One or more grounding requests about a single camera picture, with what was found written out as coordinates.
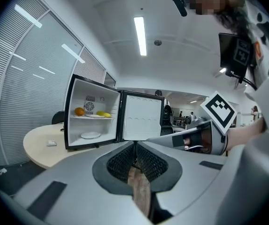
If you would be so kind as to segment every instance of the mini fridge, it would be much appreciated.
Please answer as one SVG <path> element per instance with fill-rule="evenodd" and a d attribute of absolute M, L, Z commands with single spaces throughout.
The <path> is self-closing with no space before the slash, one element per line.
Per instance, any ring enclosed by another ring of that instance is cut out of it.
<path fill-rule="evenodd" d="M 66 149 L 80 149 L 105 142 L 144 141 L 161 135 L 164 98 L 118 91 L 90 79 L 73 75 L 64 111 Z M 76 108 L 84 115 L 77 116 Z M 110 117 L 95 118 L 98 111 Z M 83 138 L 83 134 L 98 134 Z"/>

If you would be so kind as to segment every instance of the round table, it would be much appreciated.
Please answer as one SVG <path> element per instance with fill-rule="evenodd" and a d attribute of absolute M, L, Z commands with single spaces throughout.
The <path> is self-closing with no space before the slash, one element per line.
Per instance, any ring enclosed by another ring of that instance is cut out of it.
<path fill-rule="evenodd" d="M 63 124 L 37 127 L 26 134 L 23 147 L 32 162 L 43 168 L 50 168 L 64 158 L 95 148 L 70 151 L 65 149 Z M 48 141 L 55 141 L 57 146 L 48 147 Z"/>

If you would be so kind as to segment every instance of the ceiling light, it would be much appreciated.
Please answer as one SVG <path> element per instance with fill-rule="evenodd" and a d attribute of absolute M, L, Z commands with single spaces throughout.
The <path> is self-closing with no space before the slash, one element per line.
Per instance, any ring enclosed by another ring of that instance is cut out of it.
<path fill-rule="evenodd" d="M 85 63 L 85 61 L 80 58 L 77 53 L 71 50 L 66 44 L 62 44 L 61 47 L 63 47 L 69 54 L 71 54 L 74 58 L 78 59 L 81 63 Z"/>
<path fill-rule="evenodd" d="M 44 68 L 44 67 L 39 66 L 39 68 L 41 68 L 42 70 L 45 70 L 45 71 L 47 71 L 47 72 L 49 72 L 49 73 L 51 73 L 51 74 L 55 74 L 54 72 L 52 72 L 52 71 L 50 71 L 50 70 L 48 70 L 48 69 L 46 69 L 46 68 Z"/>
<path fill-rule="evenodd" d="M 11 67 L 16 68 L 16 69 L 18 69 L 18 70 L 20 70 L 20 71 L 23 71 L 22 69 L 20 69 L 20 68 L 18 68 L 18 67 L 15 67 L 15 66 L 11 66 Z"/>
<path fill-rule="evenodd" d="M 35 74 L 32 74 L 32 75 L 44 79 L 43 77 L 37 76 L 37 75 L 35 75 Z"/>
<path fill-rule="evenodd" d="M 22 60 L 24 60 L 24 61 L 26 61 L 26 59 L 25 58 L 23 58 L 23 57 L 21 57 L 20 55 L 17 55 L 17 54 L 12 54 L 13 56 L 16 56 L 16 57 L 18 57 L 18 58 L 20 58 L 20 59 L 22 59 Z"/>
<path fill-rule="evenodd" d="M 14 9 L 22 16 L 24 16 L 27 20 L 29 20 L 31 23 L 33 23 L 38 28 L 41 28 L 42 24 L 37 21 L 33 16 L 31 16 L 26 10 L 21 8 L 19 5 L 15 5 Z"/>
<path fill-rule="evenodd" d="M 136 33 L 138 35 L 138 45 L 139 45 L 140 55 L 147 56 L 144 18 L 135 17 L 134 23 L 135 23 Z"/>

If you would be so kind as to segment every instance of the orange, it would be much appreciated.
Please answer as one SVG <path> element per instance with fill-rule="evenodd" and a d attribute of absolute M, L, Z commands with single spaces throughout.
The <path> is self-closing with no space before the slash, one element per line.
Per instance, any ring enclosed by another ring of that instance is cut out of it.
<path fill-rule="evenodd" d="M 75 109 L 75 114 L 77 116 L 83 116 L 84 115 L 84 109 L 82 107 L 78 107 Z"/>

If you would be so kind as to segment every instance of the ceiling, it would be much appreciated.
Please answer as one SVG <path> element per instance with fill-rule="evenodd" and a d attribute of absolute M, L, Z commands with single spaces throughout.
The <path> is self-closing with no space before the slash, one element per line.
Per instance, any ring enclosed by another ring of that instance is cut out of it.
<path fill-rule="evenodd" d="M 138 88 L 125 88 L 125 90 L 133 91 L 133 92 L 140 92 L 145 94 L 154 95 L 155 89 L 138 89 Z M 206 97 L 202 95 L 187 93 L 187 92 L 175 92 L 175 91 L 168 91 L 168 90 L 161 90 L 162 96 L 165 97 L 169 102 L 174 104 L 189 104 L 192 101 L 201 101 L 204 100 Z"/>
<path fill-rule="evenodd" d="M 234 87 L 226 76 L 215 78 L 220 68 L 218 33 L 228 30 L 213 16 L 180 16 L 172 0 L 67 0 L 119 64 L 121 74 L 170 79 L 200 76 L 208 85 Z M 147 56 L 139 54 L 134 17 L 145 20 Z M 160 39 L 161 46 L 154 41 Z"/>

